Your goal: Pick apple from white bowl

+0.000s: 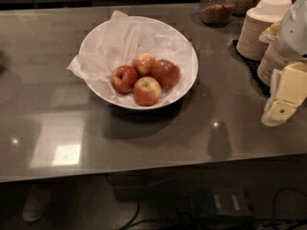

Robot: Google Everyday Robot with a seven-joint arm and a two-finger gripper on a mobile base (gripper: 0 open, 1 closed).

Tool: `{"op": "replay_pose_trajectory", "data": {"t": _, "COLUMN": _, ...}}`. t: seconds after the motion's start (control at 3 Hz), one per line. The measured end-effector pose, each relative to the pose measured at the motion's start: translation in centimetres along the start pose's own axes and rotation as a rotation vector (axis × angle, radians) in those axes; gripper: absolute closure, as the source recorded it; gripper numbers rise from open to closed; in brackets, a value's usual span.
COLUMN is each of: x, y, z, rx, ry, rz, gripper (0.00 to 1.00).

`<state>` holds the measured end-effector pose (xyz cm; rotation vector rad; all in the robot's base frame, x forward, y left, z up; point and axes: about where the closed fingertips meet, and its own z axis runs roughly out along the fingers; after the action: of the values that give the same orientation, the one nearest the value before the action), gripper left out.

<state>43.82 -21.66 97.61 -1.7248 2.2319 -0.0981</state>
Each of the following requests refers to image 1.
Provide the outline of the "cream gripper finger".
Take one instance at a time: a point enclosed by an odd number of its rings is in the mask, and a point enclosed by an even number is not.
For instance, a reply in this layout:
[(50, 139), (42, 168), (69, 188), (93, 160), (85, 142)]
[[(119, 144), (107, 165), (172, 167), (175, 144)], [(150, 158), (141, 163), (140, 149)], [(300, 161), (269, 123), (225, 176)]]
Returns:
[(262, 123), (277, 127), (286, 123), (307, 98), (307, 64), (296, 62), (282, 70), (274, 69), (271, 96), (262, 115)]
[(259, 40), (263, 43), (273, 43), (278, 41), (280, 21), (272, 23), (265, 31), (259, 35)]

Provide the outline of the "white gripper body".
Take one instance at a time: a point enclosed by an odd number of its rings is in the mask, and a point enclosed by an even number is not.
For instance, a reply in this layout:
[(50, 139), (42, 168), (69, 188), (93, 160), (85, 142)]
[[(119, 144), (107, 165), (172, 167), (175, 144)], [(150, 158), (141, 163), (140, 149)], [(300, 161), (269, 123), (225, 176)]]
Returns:
[(307, 60), (307, 0), (296, 0), (278, 31), (277, 52), (288, 59)]

